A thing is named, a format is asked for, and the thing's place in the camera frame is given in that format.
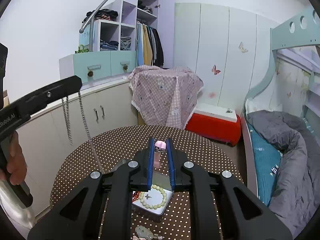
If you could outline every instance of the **wooden floor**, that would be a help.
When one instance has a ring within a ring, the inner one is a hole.
[[[233,164],[237,167],[240,175],[244,181],[244,184],[247,185],[247,165],[245,159],[245,150],[244,150],[244,142],[241,137],[238,144],[234,147],[229,145],[213,141],[221,150],[225,152],[226,155],[232,160]]]

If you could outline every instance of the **drawer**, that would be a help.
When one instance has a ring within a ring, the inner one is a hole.
[[[127,70],[124,70],[124,64],[128,66]],[[129,73],[136,67],[136,51],[111,51],[111,75],[119,75],[123,73]]]
[[[74,54],[73,68],[75,75],[81,78],[82,83],[111,76],[110,51]],[[93,71],[92,77],[88,77],[89,70]]]

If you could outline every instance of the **bead bracelet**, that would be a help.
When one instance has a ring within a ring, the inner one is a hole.
[[[167,202],[167,193],[163,190],[162,187],[159,187],[157,185],[152,185],[151,186],[152,188],[156,189],[156,190],[159,190],[160,193],[162,194],[163,198],[162,198],[162,202],[157,204],[157,205],[149,205],[146,203],[146,201],[143,199],[144,198],[144,192],[141,192],[140,193],[140,196],[139,196],[139,199],[140,199],[140,202],[142,203],[142,205],[145,207],[145,208],[150,208],[150,209],[157,209],[157,208],[160,208],[160,207],[163,207],[166,202]]]

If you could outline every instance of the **white wardrobe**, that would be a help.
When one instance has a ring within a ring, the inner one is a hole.
[[[257,14],[212,4],[176,3],[173,66],[203,80],[199,102],[235,109],[267,72],[270,28]]]

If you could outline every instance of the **polka dot tablecloth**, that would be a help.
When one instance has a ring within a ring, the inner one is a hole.
[[[242,182],[236,167],[222,150],[208,139],[190,131],[163,126],[130,126],[102,133],[93,138],[93,143],[102,166],[109,172],[122,159],[133,159],[139,149],[146,148],[149,137],[162,141],[170,137],[175,148],[186,152],[190,161],[213,173],[229,170]],[[160,163],[160,169],[155,170],[168,175],[166,155],[161,155]],[[51,208],[95,170],[98,170],[98,166],[90,145],[86,142],[72,152],[61,166],[51,192]],[[168,240],[191,238],[188,192],[174,193],[160,223],[135,213],[131,217],[131,238],[136,235],[134,229],[138,225],[145,226]]]

